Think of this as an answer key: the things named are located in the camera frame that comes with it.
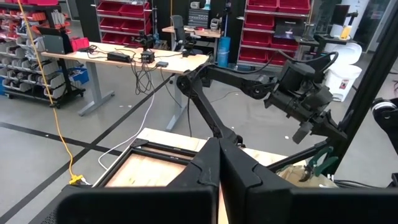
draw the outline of workbench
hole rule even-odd
[[[191,28],[189,28],[189,29],[184,28],[184,30],[185,30],[185,32],[191,32],[200,37],[214,38],[215,41],[214,41],[214,43],[211,43],[211,44],[213,44],[214,56],[217,57],[218,41],[221,38],[221,30],[219,30],[219,29],[218,30],[211,30],[211,29],[194,30]],[[172,50],[174,50],[176,47],[174,26],[163,28],[162,31],[171,33],[171,35],[172,35]],[[197,41],[197,46],[210,47],[210,44],[209,44],[209,42],[200,41],[200,39],[199,39]]]
[[[145,128],[138,135],[139,139],[145,139],[150,142],[164,144],[172,147],[188,149],[198,152],[206,143],[204,139],[191,138],[180,134],[167,133],[164,131]],[[106,171],[94,184],[93,187],[98,187],[99,183],[104,177],[112,171],[113,167],[120,160],[124,154],[129,150],[129,147],[113,162]],[[251,157],[259,161],[260,164],[267,166],[286,158],[278,154],[269,152],[262,152],[253,149],[242,149]],[[305,165],[305,161],[299,162],[297,165]],[[169,184],[176,176],[178,176],[185,166],[166,162],[150,157],[140,155],[132,155],[121,166],[116,174],[113,175],[111,180],[106,184],[106,187],[162,187]],[[220,202],[218,209],[218,223],[227,224],[228,218],[226,215],[223,194],[220,188]]]
[[[134,56],[135,61],[139,61],[141,57],[141,53],[143,51],[142,48],[129,48],[123,45],[113,45],[113,44],[102,44],[96,42],[90,42],[90,45],[95,45],[98,47],[98,50],[103,52],[120,52],[126,55],[130,55],[131,58]],[[208,56],[206,55],[191,55],[189,57],[182,57],[182,55],[178,52],[172,52],[168,50],[155,50],[151,49],[155,53],[155,62],[146,64],[147,69],[150,70],[152,68],[156,68],[158,70],[162,70],[162,72],[172,73],[174,78],[176,79],[178,75],[183,74],[187,70],[194,70],[199,65],[205,63],[208,60]],[[101,94],[100,90],[100,82],[98,80],[98,74],[96,71],[96,64],[105,64],[105,65],[115,65],[119,67],[131,67],[132,63],[124,63],[124,62],[115,62],[109,61],[106,59],[106,54],[102,54],[100,52],[95,54],[88,54],[86,52],[73,52],[70,54],[52,54],[48,52],[42,53],[43,56],[53,57],[53,58],[63,58],[69,60],[78,60],[80,62],[86,62],[86,67],[88,71],[88,76],[90,79],[91,92],[93,93],[93,101],[86,105],[83,109],[81,109],[78,114],[80,116],[84,116],[95,109],[99,108],[102,104],[107,102],[112,96],[114,96],[114,91],[110,91],[104,96]],[[157,62],[168,62],[169,66],[166,68],[156,67]],[[137,62],[137,68],[141,68],[142,64]],[[182,102],[182,94],[181,91],[177,88],[177,82],[174,82],[174,98],[177,102],[174,102],[174,115],[170,120],[170,123],[167,125],[166,130],[170,131],[174,124],[177,122],[178,118],[184,111],[187,104]]]

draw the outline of red storage bin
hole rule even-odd
[[[122,16],[148,19],[150,16],[150,11],[144,11],[144,9],[149,9],[149,3],[145,3],[143,6],[137,6],[132,4],[125,4],[120,8],[119,13]]]
[[[274,16],[265,14],[246,13],[244,27],[261,30],[272,30],[274,28]]]
[[[267,51],[261,49],[250,49],[246,47],[241,47],[241,51],[239,53],[239,59],[247,62],[266,63]]]
[[[279,12],[308,14],[310,12],[310,0],[278,0]]]
[[[274,55],[274,53],[275,53],[274,51],[268,51],[267,61],[269,61],[271,59],[271,57]],[[292,53],[292,52],[284,52],[284,53],[292,58],[294,57],[294,53]],[[286,60],[287,60],[287,58],[285,58],[285,56],[283,56],[281,54],[276,54],[270,64],[271,65],[284,65]]]
[[[132,38],[133,36],[126,36],[123,40],[123,45],[140,47],[141,44],[138,43],[137,41],[132,40]]]
[[[106,33],[102,38],[102,43],[122,45],[126,35]]]
[[[299,43],[297,43],[295,40],[274,37],[271,39],[271,47],[283,50],[297,50]]]
[[[263,32],[243,31],[242,44],[259,47],[269,47],[271,35]]]
[[[120,8],[122,8],[122,4],[115,3],[115,2],[101,2],[99,4],[97,11],[100,14],[118,16]]]
[[[278,8],[277,0],[249,0],[247,9],[256,11],[275,12]]]
[[[99,28],[101,28],[103,30],[121,31],[123,23],[124,23],[124,20],[121,20],[121,19],[104,18],[100,22]]]
[[[131,34],[137,34],[140,30],[144,29],[144,21],[126,21],[122,26],[123,32],[128,32]],[[152,24],[150,23],[150,19],[146,22],[145,34],[149,34],[152,29]]]
[[[25,1],[27,4],[34,4],[38,6],[56,6],[58,4],[58,0],[21,0]]]

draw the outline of electronic device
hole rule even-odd
[[[156,66],[166,68],[167,66],[169,66],[169,63],[168,62],[157,62]]]
[[[330,23],[343,26],[346,21],[348,11],[349,5],[337,4],[333,11]]]
[[[111,60],[114,62],[125,62],[125,63],[131,63],[131,57],[130,55],[118,53],[118,52],[109,52],[106,54],[106,59]]]
[[[155,53],[145,50],[141,53],[141,63],[152,63],[155,61]]]

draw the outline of metal post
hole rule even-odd
[[[325,158],[337,156],[339,161],[325,170],[324,174],[334,174],[336,172],[355,134],[365,119],[368,109],[370,109],[373,100],[398,57],[398,41],[396,35],[398,29],[398,10],[395,9],[395,11],[391,12],[391,16],[392,20],[390,24],[388,24],[389,28],[382,38],[376,53],[373,55],[355,97],[346,112],[347,115],[351,110],[353,111],[351,118],[348,120],[348,125],[343,129],[348,139],[346,141],[332,141],[331,145],[335,150]]]

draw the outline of metal shelving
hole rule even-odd
[[[130,19],[130,20],[144,21],[144,19],[141,19],[141,18],[127,17],[127,16],[112,16],[112,15],[104,15],[104,14],[98,14],[97,16],[98,17],[106,17],[106,18],[115,18],[115,19]]]
[[[269,34],[274,34],[274,33],[275,33],[274,30],[259,30],[259,29],[251,29],[251,28],[244,28],[244,27],[243,27],[242,30],[245,30],[245,31],[254,31],[254,32],[266,32],[266,33],[269,33]]]
[[[139,34],[133,34],[133,33],[129,33],[129,32],[121,32],[121,31],[113,31],[113,30],[99,30],[99,31],[108,32],[108,33],[112,33],[112,34],[139,35]]]
[[[267,14],[267,15],[272,15],[272,16],[302,17],[302,18],[308,17],[308,14],[294,14],[294,13],[286,13],[286,12],[267,12],[267,11],[254,11],[254,10],[245,10],[245,12]]]

